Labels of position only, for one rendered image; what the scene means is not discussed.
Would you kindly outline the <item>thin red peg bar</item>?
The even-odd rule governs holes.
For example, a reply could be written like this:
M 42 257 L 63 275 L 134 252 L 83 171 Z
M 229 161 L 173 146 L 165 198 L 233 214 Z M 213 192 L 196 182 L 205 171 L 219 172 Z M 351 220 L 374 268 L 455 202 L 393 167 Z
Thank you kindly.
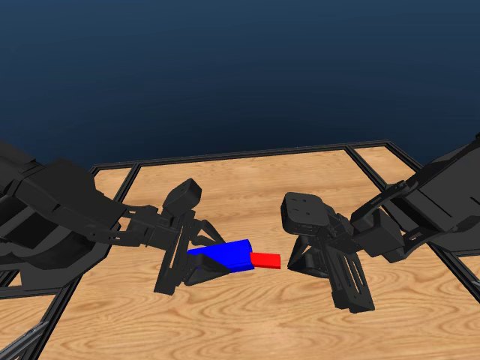
M 254 268 L 280 269 L 281 255 L 276 253 L 250 253 L 250 261 Z

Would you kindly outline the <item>blue hollow socket block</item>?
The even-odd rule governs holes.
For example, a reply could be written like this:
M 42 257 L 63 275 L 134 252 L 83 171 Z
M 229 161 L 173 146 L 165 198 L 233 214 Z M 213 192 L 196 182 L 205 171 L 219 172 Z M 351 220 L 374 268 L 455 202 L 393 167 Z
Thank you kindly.
M 226 266 L 232 273 L 254 269 L 251 262 L 252 246 L 248 239 L 199 247 L 187 251 L 188 254 L 203 254 Z

